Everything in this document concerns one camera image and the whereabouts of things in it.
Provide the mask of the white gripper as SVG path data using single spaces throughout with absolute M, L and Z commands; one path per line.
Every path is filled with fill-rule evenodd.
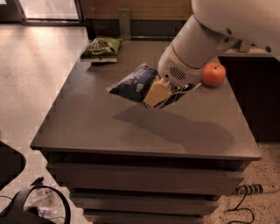
M 154 108 L 172 95 L 172 85 L 197 85 L 200 82 L 202 67 L 207 62 L 208 58 L 201 55 L 191 56 L 183 61 L 176 53 L 173 44 L 169 44 L 160 57 L 157 69 L 164 80 L 153 82 L 143 103 Z

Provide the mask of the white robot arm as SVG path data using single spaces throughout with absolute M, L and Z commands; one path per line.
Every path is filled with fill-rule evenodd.
M 192 0 L 192 10 L 158 62 L 147 108 L 162 108 L 198 86 L 204 65 L 240 41 L 280 59 L 280 0 Z

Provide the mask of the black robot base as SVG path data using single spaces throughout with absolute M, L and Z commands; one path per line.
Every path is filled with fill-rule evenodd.
M 0 191 L 24 170 L 25 165 L 22 153 L 0 141 Z

